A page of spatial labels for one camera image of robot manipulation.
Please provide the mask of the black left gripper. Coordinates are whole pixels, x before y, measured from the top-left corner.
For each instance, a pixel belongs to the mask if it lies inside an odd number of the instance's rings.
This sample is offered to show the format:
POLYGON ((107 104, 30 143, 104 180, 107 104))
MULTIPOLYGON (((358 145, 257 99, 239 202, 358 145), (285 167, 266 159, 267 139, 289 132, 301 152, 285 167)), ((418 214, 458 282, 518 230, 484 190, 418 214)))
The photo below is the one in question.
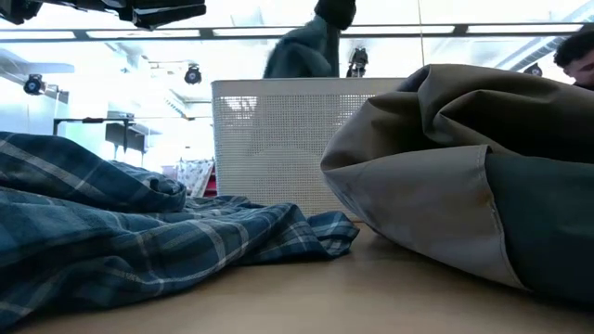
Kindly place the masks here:
POLYGON ((123 0, 123 3, 118 9, 119 18, 146 30, 202 16, 207 11, 205 0, 123 0))

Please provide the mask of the dark green garment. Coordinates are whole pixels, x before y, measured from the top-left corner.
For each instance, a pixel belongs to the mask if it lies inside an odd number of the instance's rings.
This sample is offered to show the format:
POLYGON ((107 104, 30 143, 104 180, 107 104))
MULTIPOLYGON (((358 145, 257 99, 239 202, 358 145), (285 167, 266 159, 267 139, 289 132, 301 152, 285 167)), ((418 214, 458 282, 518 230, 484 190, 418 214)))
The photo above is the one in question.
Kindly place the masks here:
POLYGON ((315 16, 278 40, 263 78, 338 78, 340 37, 338 28, 315 16))

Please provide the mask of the white perforated plastic basket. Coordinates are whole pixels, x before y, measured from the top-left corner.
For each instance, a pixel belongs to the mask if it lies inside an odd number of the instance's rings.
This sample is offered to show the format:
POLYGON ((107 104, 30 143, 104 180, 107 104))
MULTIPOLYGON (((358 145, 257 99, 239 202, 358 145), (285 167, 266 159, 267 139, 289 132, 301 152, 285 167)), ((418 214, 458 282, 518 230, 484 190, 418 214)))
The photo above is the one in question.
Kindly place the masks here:
POLYGON ((336 131, 399 78, 227 80, 212 84, 217 191, 306 216, 346 209, 319 163, 336 131))

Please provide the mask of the grey olive garment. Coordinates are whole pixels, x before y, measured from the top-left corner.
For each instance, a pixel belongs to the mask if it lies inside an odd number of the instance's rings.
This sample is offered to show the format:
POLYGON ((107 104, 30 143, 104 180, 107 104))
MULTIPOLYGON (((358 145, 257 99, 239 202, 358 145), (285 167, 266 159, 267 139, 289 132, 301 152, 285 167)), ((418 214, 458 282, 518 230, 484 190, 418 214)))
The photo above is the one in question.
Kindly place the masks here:
POLYGON ((594 164, 594 92, 468 65, 429 65, 369 98, 331 138, 336 197, 391 241, 528 289, 507 253, 489 153, 594 164))

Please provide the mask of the blue plaid shirt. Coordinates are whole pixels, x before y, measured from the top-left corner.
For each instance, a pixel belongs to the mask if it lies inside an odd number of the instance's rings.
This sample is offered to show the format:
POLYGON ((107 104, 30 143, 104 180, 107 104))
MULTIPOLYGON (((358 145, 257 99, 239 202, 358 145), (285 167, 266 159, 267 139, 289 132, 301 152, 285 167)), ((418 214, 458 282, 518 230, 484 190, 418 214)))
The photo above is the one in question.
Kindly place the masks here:
POLYGON ((175 294, 231 265, 335 259, 358 232, 341 212, 192 198, 70 139, 0 132, 0 334, 38 312, 175 294))

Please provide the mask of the thin hanging pole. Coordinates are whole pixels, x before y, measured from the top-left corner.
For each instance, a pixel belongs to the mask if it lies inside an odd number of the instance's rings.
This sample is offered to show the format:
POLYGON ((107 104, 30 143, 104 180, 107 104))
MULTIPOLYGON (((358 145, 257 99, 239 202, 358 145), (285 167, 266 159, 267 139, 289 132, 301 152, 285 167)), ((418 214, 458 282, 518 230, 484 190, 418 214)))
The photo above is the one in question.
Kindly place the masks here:
POLYGON ((422 21, 422 14, 421 14, 421 0, 416 0, 417 3, 417 14, 418 14, 418 22, 419 22, 419 37, 420 37, 420 57, 421 57, 421 65, 424 67, 426 65, 425 61, 425 49, 423 43, 423 21, 422 21))

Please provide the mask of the white patterned cloth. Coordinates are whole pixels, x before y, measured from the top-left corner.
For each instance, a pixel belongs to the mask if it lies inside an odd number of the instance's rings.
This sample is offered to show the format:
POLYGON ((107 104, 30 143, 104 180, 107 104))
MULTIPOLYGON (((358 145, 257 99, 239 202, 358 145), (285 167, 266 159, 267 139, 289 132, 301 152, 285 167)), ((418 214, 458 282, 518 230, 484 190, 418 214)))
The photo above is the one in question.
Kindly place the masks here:
POLYGON ((180 160, 176 165, 176 178, 186 186, 192 198, 204 196, 213 172, 214 160, 180 160))

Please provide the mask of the person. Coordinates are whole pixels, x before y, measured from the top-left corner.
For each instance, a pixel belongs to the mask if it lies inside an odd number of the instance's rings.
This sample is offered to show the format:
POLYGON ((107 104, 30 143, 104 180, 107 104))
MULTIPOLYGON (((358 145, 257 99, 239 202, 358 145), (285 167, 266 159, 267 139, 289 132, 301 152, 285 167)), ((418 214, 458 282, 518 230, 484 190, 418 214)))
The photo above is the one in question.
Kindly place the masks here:
POLYGON ((574 85, 594 91, 594 30, 579 32, 563 41, 553 62, 574 85))

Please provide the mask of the dark teal garment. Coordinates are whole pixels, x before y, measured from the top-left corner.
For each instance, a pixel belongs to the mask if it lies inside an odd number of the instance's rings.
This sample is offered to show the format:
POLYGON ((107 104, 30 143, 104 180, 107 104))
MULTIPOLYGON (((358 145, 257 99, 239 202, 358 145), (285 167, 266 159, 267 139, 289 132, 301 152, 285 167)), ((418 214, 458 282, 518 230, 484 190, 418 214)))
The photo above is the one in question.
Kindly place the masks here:
POLYGON ((594 304, 594 164, 489 153, 485 170, 521 282, 594 304))

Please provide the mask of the black metal rig frame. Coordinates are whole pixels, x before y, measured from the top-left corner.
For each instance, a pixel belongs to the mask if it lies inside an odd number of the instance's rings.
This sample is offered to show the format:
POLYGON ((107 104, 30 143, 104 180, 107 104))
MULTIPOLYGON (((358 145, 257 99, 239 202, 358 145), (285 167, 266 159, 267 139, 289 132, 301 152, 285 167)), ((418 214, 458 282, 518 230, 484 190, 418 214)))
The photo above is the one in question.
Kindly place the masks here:
MULTIPOLYGON (((347 39, 421 38, 423 36, 428 38, 547 37, 572 34, 586 26, 585 22, 355 25, 343 32, 342 37, 347 39)), ((154 31, 140 29, 3 29, 0 30, 0 43, 268 40, 278 39, 291 30, 291 26, 166 28, 154 31)))

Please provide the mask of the black background table frame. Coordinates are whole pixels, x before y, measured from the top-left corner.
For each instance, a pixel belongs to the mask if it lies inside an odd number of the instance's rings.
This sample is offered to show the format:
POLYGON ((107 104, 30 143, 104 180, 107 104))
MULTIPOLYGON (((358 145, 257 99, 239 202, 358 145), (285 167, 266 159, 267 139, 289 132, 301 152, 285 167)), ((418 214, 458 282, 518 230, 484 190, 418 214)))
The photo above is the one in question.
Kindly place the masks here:
POLYGON ((154 132, 145 125, 139 124, 134 117, 106 117, 106 118, 55 118, 53 120, 52 135, 58 135, 58 128, 63 123, 80 124, 104 124, 105 139, 114 147, 113 157, 117 159, 119 148, 126 154, 128 150, 135 150, 140 153, 140 162, 149 150, 149 137, 154 132))

